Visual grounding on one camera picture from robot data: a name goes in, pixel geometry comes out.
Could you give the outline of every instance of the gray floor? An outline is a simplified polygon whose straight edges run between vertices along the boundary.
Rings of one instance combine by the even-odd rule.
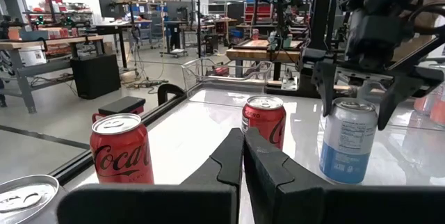
[[[167,79],[170,83],[184,88],[184,78],[181,64],[197,58],[196,49],[188,49],[188,56],[173,58],[159,55],[160,49],[140,51],[145,73],[151,79]],[[229,61],[226,56],[212,56],[214,61]],[[118,63],[122,66],[120,55]],[[63,70],[44,77],[57,77]],[[131,79],[133,72],[127,73],[123,79]],[[89,143],[91,135],[91,115],[103,105],[114,102],[125,96],[142,97],[146,99],[144,110],[147,112],[158,106],[156,94],[149,94],[149,90],[129,89],[124,86],[120,90],[101,96],[97,99],[86,100],[77,97],[71,91],[69,83],[62,83],[33,92],[37,113],[29,114],[21,98],[6,96],[7,108],[0,108],[0,127],[13,127],[57,138],[64,138],[80,143]],[[6,88],[17,87],[10,82]],[[78,155],[82,149],[52,143],[39,138],[32,138],[23,134],[0,131],[0,183],[16,177],[32,174],[46,174],[63,165]]]

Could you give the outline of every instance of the workbench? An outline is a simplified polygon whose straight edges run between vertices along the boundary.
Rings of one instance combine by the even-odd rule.
[[[198,169],[232,127],[241,127],[246,100],[260,95],[262,88],[260,83],[202,82],[188,96],[175,96],[144,115],[155,183],[180,184]],[[286,109],[283,152],[331,182],[318,168],[326,123],[321,100],[276,96]],[[412,104],[399,105],[386,129],[375,133],[361,185],[445,186],[444,134],[428,117],[417,115]],[[90,150],[51,175],[68,191],[98,183]],[[244,171],[242,176],[238,219],[253,224]]]
[[[291,47],[296,47],[301,41],[293,40]],[[267,47],[269,41],[267,40],[251,40],[245,44],[244,47]],[[267,50],[254,49],[228,49],[225,53],[229,60],[235,61],[235,65],[243,66],[243,61],[272,61],[274,67],[274,80],[278,80],[281,72],[281,63],[296,63],[300,58],[300,51],[277,51],[273,54],[268,53]],[[236,69],[236,77],[242,76],[242,69]]]
[[[63,38],[63,39],[54,39],[54,40],[46,40],[47,45],[58,45],[58,44],[69,44],[71,47],[72,57],[79,57],[77,53],[76,43],[92,41],[95,42],[97,54],[104,53],[104,37],[100,35],[93,36],[82,36],[82,37],[74,37],[74,38]],[[38,74],[45,74],[48,72],[54,72],[57,70],[64,70],[71,67],[70,60],[57,60],[52,61],[45,64],[40,65],[32,65],[25,67],[23,66],[22,60],[20,58],[19,50],[25,47],[36,47],[42,46],[44,47],[44,43],[42,41],[33,41],[33,42],[20,42],[20,41],[5,41],[0,42],[0,50],[7,50],[11,63],[13,64],[12,69],[15,72],[15,76],[10,77],[7,74],[0,73],[0,80],[10,80],[17,81],[19,85],[19,90],[2,88],[0,89],[0,95],[10,95],[21,97],[24,100],[26,107],[28,108],[29,113],[35,113],[35,103],[32,95],[32,91],[38,90],[41,88],[46,88],[48,86],[56,85],[62,82],[66,82],[72,79],[60,79],[59,81],[44,83],[38,86],[31,87],[28,82],[28,77],[33,77]]]
[[[152,46],[152,21],[148,19],[144,20],[138,20],[134,21],[134,24],[142,24],[142,23],[149,23],[149,27],[147,29],[141,29],[140,33],[147,33],[149,36],[149,43]],[[134,38],[131,35],[131,28],[133,25],[131,22],[122,22],[122,23],[110,23],[110,24],[102,24],[102,25],[96,25],[96,29],[98,30],[98,34],[100,35],[113,35],[114,43],[116,52],[118,52],[118,39],[116,38],[116,35],[119,35],[119,43],[120,43],[120,54],[122,58],[122,65],[124,67],[124,70],[127,69],[127,52],[125,51],[125,43],[124,43],[124,31],[128,30],[128,41],[131,46],[134,43]]]

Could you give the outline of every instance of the aluminum can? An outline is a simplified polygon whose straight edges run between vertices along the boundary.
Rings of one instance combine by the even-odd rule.
[[[344,184],[363,181],[377,127],[375,106],[355,98],[337,98],[327,117],[320,169]]]
[[[31,175],[0,185],[0,223],[57,224],[56,208],[66,195],[56,178]]]
[[[445,126],[445,84],[440,85],[437,99],[432,106],[430,119],[441,126]]]
[[[72,37],[77,37],[78,35],[77,35],[77,28],[72,28],[71,29],[71,34],[72,34]]]
[[[96,121],[90,147],[99,183],[154,183],[148,133],[139,115],[119,113]]]
[[[433,64],[433,65],[429,65],[428,67],[445,71],[444,65]],[[433,106],[435,105],[436,101],[441,97],[442,91],[443,91],[443,86],[439,86],[436,89],[434,89],[433,91],[431,91],[431,93],[425,95],[424,97],[417,98],[414,101],[414,109],[418,113],[421,113],[424,115],[430,115],[431,110],[432,110]]]
[[[414,101],[414,109],[421,114],[430,115],[432,106],[434,106],[437,98],[438,89],[434,89],[431,93]]]
[[[252,29],[252,39],[253,40],[259,39],[259,30],[258,29]]]
[[[286,110],[283,101],[269,95],[252,96],[243,107],[242,130],[256,127],[261,136],[283,150]]]

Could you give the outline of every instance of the red soda can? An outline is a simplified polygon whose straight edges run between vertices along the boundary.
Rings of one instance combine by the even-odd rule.
[[[96,121],[90,147],[100,183],[154,183],[148,133],[139,115],[119,113]]]
[[[434,106],[432,106],[430,119],[445,127],[445,83],[439,86],[439,93]]]
[[[258,29],[252,29],[252,39],[253,40],[259,39],[259,30]]]
[[[283,150],[286,110],[283,101],[269,95],[252,96],[243,107],[243,126],[245,133],[249,127],[256,127],[275,147]]]

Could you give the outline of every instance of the coca-cola can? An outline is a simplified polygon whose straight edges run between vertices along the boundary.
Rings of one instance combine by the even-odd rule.
[[[100,183],[154,183],[148,133],[139,115],[120,113],[96,121],[90,147]]]
[[[48,175],[0,184],[0,223],[57,224],[56,208],[64,195],[65,189]]]
[[[242,130],[256,127],[261,136],[283,150],[286,110],[283,101],[269,95],[252,96],[243,107]]]

